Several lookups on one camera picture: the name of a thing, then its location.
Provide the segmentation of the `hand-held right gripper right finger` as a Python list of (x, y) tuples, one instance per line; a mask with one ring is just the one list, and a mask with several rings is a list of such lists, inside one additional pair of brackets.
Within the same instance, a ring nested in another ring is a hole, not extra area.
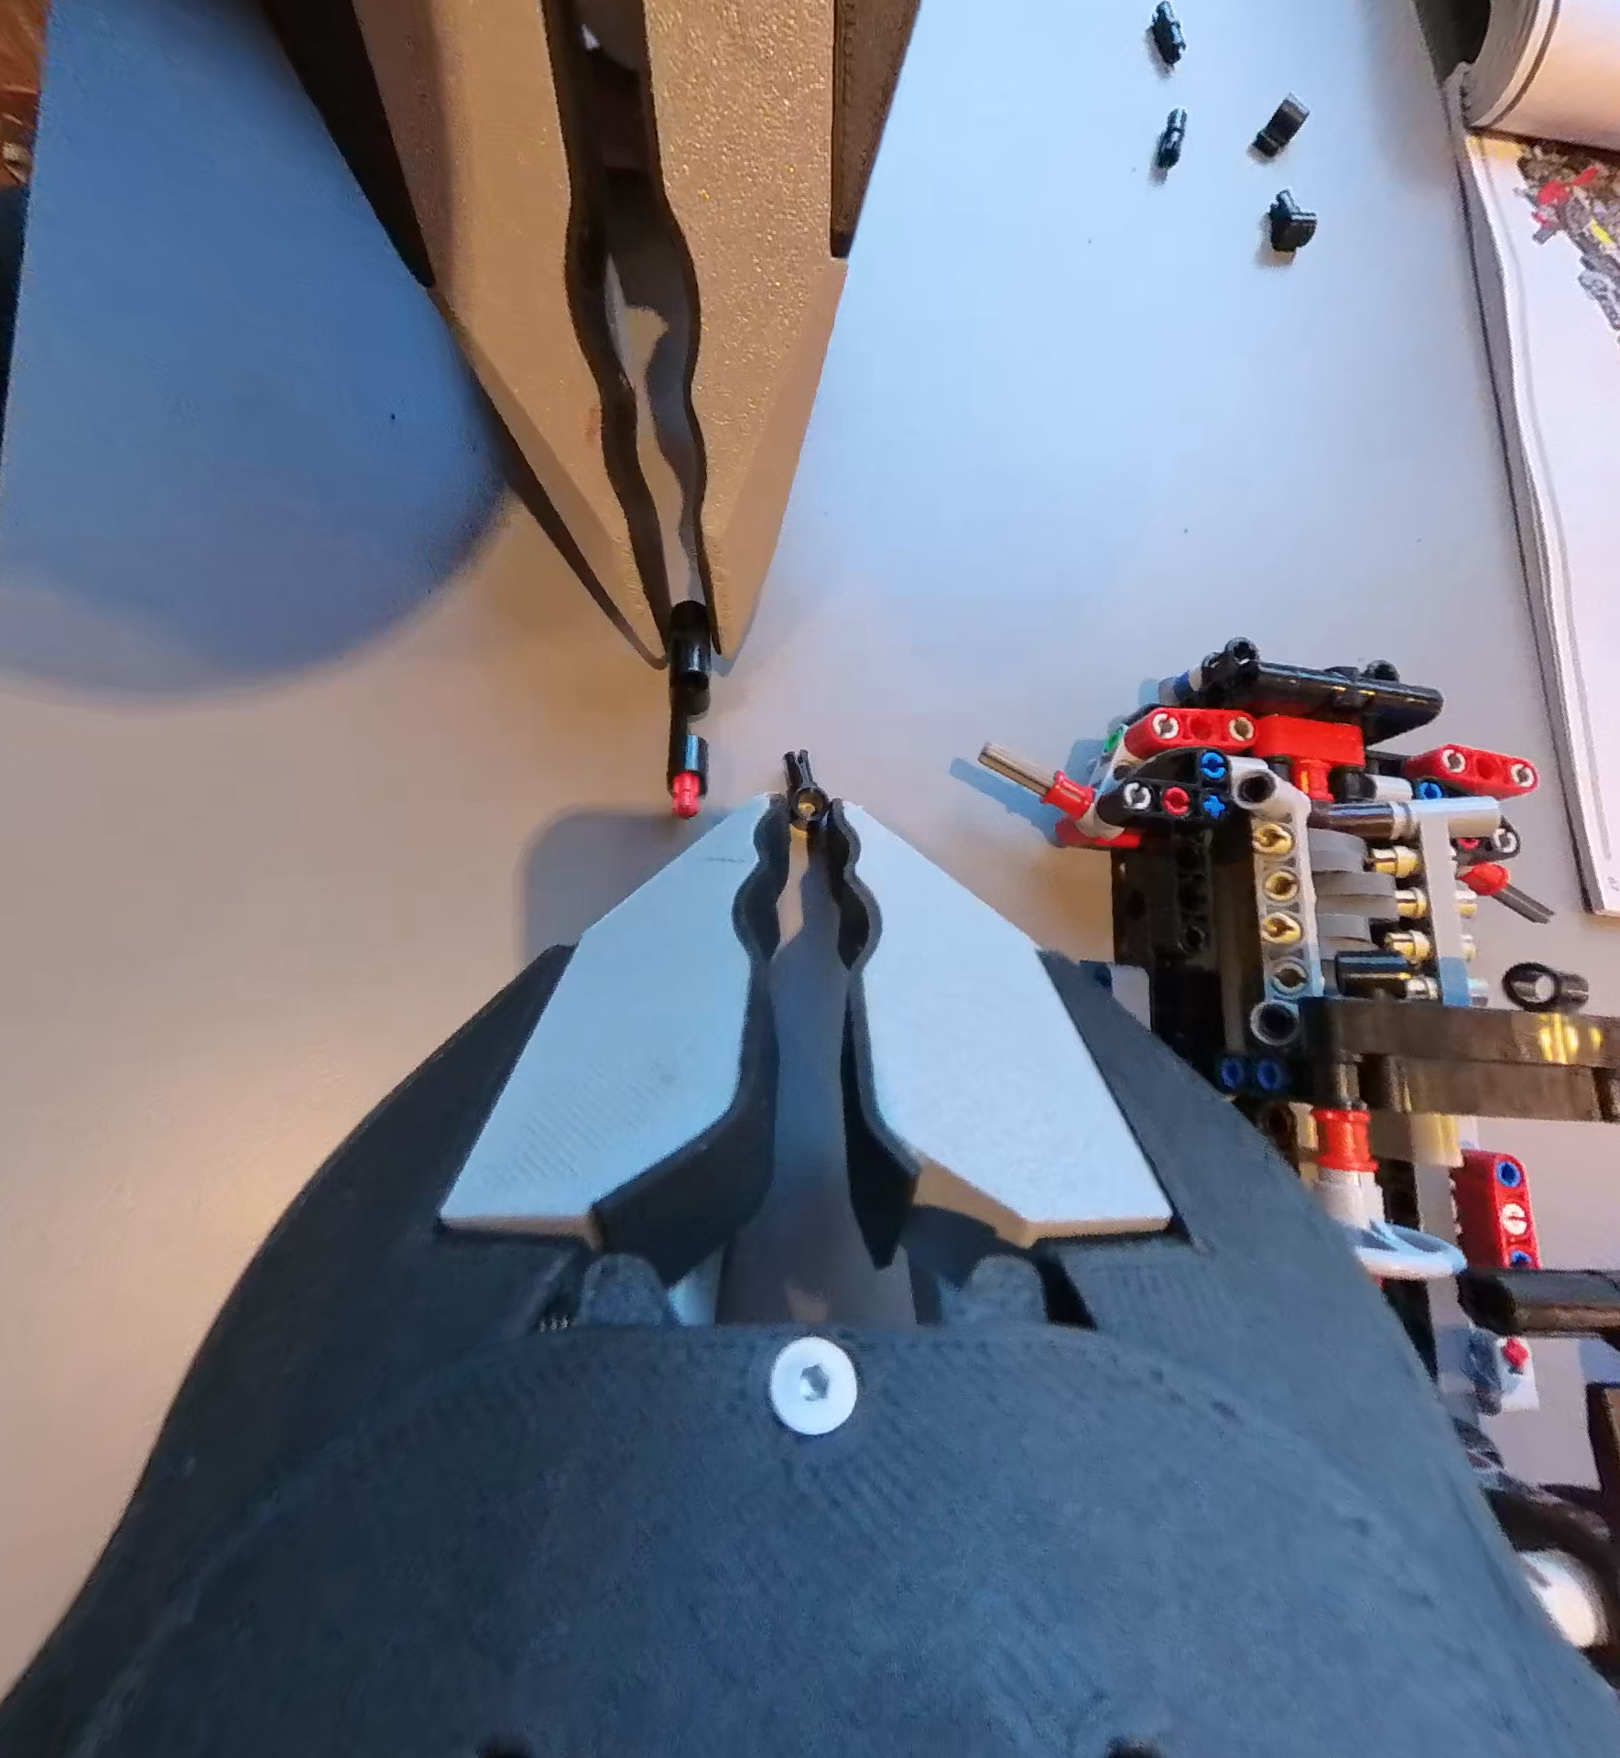
[(875, 1260), (1163, 1233), (1176, 1204), (1046, 950), (930, 856), (833, 800), (845, 1153)]

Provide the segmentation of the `light grey desk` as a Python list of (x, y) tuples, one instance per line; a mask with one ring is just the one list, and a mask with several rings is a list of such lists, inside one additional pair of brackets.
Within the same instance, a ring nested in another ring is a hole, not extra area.
[[(1146, 184), (1119, 5), (917, 18), (711, 800), (817, 774), (1022, 930), (1067, 763), (1257, 636), (1549, 763), (1449, 139), (1407, 5), (1223, 5), (1189, 117), (1321, 79), (1321, 241)], [(252, 5), (62, 5), (0, 481), (0, 1522), (94, 1552), (343, 1132), (673, 848), (660, 676), (505, 487)]]

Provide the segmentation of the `toy brick vehicle model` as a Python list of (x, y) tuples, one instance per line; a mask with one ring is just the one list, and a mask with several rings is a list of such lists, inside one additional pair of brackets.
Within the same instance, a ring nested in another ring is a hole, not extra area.
[(1456, 1376), (1456, 1439), (1558, 1631), (1620, 1693), (1620, 1266), (1549, 1266), (1532, 1177), (1483, 1120), (1620, 1126), (1620, 1018), (1524, 1011), (1481, 972), (1537, 767), (1438, 739), (1438, 693), (1223, 641), (1067, 774), (981, 767), (1109, 856), (1116, 972), (1146, 1028), (1293, 1167)]

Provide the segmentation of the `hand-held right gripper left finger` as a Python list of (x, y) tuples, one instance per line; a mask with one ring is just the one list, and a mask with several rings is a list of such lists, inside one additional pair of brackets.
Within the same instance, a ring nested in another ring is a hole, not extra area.
[(578, 1243), (678, 1282), (761, 1212), (787, 842), (782, 795), (754, 795), (578, 937), (448, 1227)]

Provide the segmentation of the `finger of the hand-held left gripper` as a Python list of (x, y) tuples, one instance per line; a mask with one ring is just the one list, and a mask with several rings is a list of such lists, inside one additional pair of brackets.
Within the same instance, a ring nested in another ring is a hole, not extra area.
[(839, 5), (616, 0), (596, 51), (634, 79), (616, 260), (664, 605), (704, 605), (718, 651), (740, 656), (847, 277), (833, 254)]
[(593, 51), (553, 0), (356, 0), (434, 302), (564, 551), (664, 670), (668, 566), (609, 242)]

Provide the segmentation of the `black toy assembly red pin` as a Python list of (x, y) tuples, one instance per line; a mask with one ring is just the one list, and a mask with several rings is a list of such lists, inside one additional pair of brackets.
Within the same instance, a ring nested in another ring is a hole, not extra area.
[(711, 747), (701, 720), (711, 708), (711, 616), (686, 597), (668, 607), (668, 808), (688, 821), (704, 800)]

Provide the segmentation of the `toy instruction booklet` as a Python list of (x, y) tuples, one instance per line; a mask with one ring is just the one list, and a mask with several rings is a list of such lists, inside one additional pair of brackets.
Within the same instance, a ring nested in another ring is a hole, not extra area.
[(1438, 102), (1583, 895), (1620, 917), (1620, 0), (1488, 5)]

